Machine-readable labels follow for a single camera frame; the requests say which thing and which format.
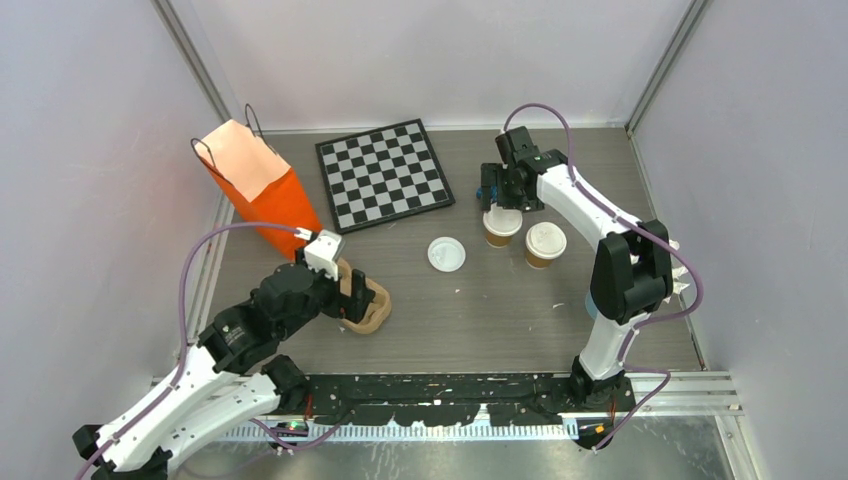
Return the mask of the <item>white plastic cup lid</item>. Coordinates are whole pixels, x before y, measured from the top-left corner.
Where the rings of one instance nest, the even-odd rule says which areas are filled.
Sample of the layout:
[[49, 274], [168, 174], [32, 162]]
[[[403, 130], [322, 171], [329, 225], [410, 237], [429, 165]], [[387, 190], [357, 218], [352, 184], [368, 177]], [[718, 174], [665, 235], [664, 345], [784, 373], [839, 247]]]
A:
[[464, 265], [466, 251], [459, 240], [453, 237], [438, 237], [428, 245], [427, 259], [437, 271], [455, 272]]

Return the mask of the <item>brown paper coffee cup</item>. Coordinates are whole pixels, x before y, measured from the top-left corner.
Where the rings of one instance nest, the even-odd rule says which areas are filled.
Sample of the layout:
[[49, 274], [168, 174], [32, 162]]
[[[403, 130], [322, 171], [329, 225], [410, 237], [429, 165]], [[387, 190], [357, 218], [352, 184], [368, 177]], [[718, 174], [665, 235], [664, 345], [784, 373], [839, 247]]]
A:
[[534, 269], [546, 269], [553, 263], [552, 259], [539, 258], [530, 252], [525, 255], [525, 259], [527, 264]]

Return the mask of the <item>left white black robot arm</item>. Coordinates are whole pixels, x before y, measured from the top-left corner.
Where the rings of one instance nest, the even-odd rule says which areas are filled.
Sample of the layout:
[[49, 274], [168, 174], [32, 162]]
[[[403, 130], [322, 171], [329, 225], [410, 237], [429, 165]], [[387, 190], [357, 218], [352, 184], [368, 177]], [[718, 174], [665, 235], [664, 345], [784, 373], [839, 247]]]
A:
[[278, 267], [247, 300], [219, 312], [175, 369], [115, 420], [73, 435], [93, 479], [166, 479], [194, 452], [247, 420], [305, 406], [309, 382], [279, 345], [320, 315], [374, 332], [391, 297], [340, 261], [335, 276]]

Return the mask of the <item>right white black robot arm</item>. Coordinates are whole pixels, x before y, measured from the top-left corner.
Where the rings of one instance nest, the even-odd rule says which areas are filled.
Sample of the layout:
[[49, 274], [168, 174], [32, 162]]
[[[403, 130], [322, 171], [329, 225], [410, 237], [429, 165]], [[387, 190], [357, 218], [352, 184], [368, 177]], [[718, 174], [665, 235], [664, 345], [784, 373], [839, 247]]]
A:
[[495, 139], [501, 160], [480, 167], [480, 209], [488, 230], [497, 220], [550, 208], [593, 248], [589, 297], [594, 325], [575, 358], [569, 392], [584, 410], [596, 410], [624, 377], [626, 337], [673, 292], [669, 233], [618, 208], [590, 185], [559, 150], [541, 151], [518, 127]]

